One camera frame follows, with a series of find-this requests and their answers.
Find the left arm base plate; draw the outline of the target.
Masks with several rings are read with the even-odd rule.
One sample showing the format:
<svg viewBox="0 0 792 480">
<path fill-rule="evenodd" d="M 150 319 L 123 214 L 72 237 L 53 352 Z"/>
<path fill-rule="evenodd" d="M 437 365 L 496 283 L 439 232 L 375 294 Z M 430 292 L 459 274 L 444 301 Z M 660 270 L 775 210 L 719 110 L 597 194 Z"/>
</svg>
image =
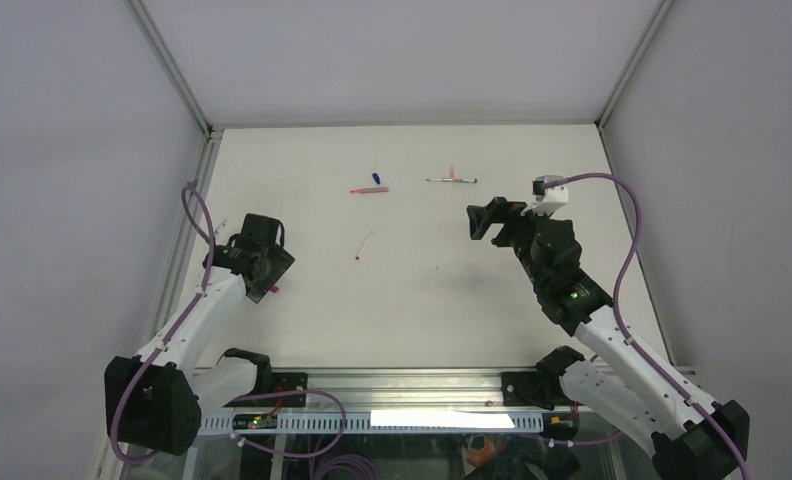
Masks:
<svg viewBox="0 0 792 480">
<path fill-rule="evenodd" d="M 258 379 L 254 388 L 247 393 L 247 396 L 258 396 L 255 400 L 235 399 L 229 403 L 232 407 L 254 407 L 272 409 L 280 404 L 280 407 L 301 408 L 307 403 L 307 396 L 300 394 L 308 386 L 309 375 L 302 371 L 273 371 L 266 380 Z M 281 398 L 264 399 L 264 394 L 294 392 L 294 395 Z"/>
</svg>

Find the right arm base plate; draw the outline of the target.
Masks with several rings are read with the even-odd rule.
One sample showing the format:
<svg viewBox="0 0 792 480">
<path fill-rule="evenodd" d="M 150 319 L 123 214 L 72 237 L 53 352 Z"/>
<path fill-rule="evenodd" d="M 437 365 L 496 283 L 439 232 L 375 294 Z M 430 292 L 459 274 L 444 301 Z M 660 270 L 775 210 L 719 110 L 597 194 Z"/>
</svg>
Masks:
<svg viewBox="0 0 792 480">
<path fill-rule="evenodd" d="M 554 410 L 572 407 L 573 400 L 561 389 L 560 376 L 542 371 L 505 371 L 500 374 L 503 403 L 507 407 Z"/>
</svg>

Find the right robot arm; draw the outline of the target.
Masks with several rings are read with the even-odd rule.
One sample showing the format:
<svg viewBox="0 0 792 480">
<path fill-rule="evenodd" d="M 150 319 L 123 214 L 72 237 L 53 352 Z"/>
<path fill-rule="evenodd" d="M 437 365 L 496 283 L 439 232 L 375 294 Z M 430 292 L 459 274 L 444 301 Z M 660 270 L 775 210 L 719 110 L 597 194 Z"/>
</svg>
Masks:
<svg viewBox="0 0 792 480">
<path fill-rule="evenodd" d="M 651 458 L 662 479 L 725 479 L 747 464 L 750 418 L 736 401 L 719 402 L 681 374 L 615 316 L 615 301 L 580 266 L 569 220 L 495 197 L 466 209 L 470 237 L 509 248 L 532 284 L 543 314 L 612 370 L 561 346 L 537 362 L 529 402 L 551 409 L 566 400 L 595 411 Z"/>
</svg>

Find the white pen red tip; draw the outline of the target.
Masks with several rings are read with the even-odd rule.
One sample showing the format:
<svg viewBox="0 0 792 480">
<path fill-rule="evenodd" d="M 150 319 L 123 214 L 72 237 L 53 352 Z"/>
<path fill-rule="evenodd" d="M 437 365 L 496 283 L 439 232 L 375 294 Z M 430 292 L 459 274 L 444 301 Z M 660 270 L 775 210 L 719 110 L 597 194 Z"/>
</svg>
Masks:
<svg viewBox="0 0 792 480">
<path fill-rule="evenodd" d="M 359 248 L 358 248 L 358 250 L 357 250 L 357 252 L 355 254 L 355 257 L 354 257 L 355 260 L 359 261 L 362 258 L 362 256 L 363 256 L 363 254 L 364 254 L 364 252 L 365 252 L 365 250 L 366 250 L 366 248 L 367 248 L 367 246 L 368 246 L 368 244 L 369 244 L 369 242 L 370 242 L 370 240 L 371 240 L 373 235 L 374 235 L 374 230 L 370 230 L 367 233 L 367 235 L 365 236 L 363 242 L 361 243 L 361 245 L 359 246 Z"/>
</svg>

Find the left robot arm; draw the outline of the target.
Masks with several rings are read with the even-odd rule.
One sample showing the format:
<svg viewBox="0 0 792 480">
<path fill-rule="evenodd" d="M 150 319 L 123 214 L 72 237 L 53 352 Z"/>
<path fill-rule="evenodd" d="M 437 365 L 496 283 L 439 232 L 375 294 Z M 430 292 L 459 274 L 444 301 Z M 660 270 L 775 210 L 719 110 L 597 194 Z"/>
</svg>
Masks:
<svg viewBox="0 0 792 480">
<path fill-rule="evenodd" d="M 270 399 L 275 382 L 265 354 L 230 348 L 204 371 L 197 364 L 232 311 L 245 300 L 259 303 L 293 265 L 285 234 L 280 220 L 247 214 L 227 244 L 210 245 L 191 300 L 137 353 L 109 362 L 104 388 L 113 445 L 180 455 L 205 416 L 237 398 L 249 406 Z"/>
</svg>

